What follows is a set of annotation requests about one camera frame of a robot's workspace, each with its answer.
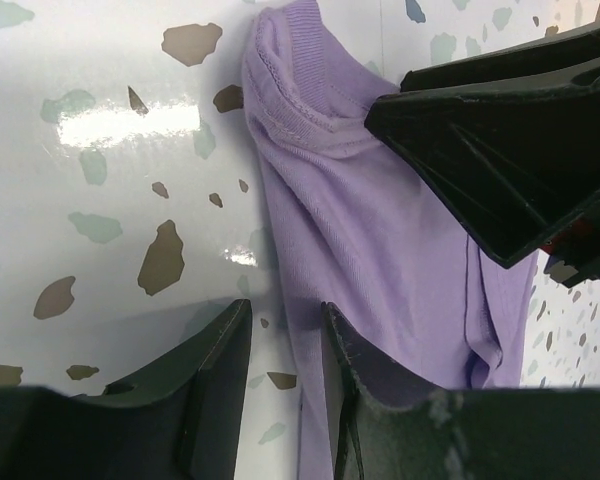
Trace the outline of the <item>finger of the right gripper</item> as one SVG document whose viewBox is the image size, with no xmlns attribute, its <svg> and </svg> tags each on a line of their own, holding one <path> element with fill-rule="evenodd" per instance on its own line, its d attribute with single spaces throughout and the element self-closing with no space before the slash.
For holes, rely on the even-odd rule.
<svg viewBox="0 0 600 480">
<path fill-rule="evenodd" d="M 598 58 L 600 21 L 509 49 L 410 71 L 400 90 L 430 90 L 527 77 Z"/>
</svg>

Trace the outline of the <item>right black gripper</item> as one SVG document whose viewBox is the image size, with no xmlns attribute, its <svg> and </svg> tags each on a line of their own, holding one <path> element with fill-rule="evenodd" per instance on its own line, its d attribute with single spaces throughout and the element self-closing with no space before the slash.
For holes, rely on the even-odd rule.
<svg viewBox="0 0 600 480">
<path fill-rule="evenodd" d="M 556 283 L 600 281 L 600 58 L 400 90 L 379 97 L 365 125 L 499 265 L 542 249 Z"/>
</svg>

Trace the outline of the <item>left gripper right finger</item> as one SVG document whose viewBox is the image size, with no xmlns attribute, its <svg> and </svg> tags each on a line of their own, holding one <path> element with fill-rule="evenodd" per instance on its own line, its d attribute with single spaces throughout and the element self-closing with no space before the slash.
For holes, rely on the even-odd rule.
<svg viewBox="0 0 600 480">
<path fill-rule="evenodd" d="M 447 390 L 321 307 L 337 479 L 600 479 L 600 388 Z"/>
</svg>

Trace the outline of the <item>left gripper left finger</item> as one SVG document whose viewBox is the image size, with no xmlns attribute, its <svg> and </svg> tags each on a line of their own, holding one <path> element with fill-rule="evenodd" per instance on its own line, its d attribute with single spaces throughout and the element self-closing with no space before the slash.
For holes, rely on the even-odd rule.
<svg viewBox="0 0 600 480">
<path fill-rule="evenodd" d="M 99 396 L 0 387 L 0 479 L 231 479 L 252 335 L 236 300 Z"/>
</svg>

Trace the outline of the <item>purple t-shirt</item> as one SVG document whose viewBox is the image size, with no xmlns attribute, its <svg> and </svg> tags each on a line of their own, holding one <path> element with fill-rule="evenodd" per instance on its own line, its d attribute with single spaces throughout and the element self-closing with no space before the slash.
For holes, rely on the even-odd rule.
<svg viewBox="0 0 600 480">
<path fill-rule="evenodd" d="M 264 9 L 242 66 L 302 386 L 298 475 L 333 475 L 321 306 L 447 389 L 520 383 L 535 256 L 490 260 L 364 125 L 397 88 L 357 62 L 314 1 Z"/>
</svg>

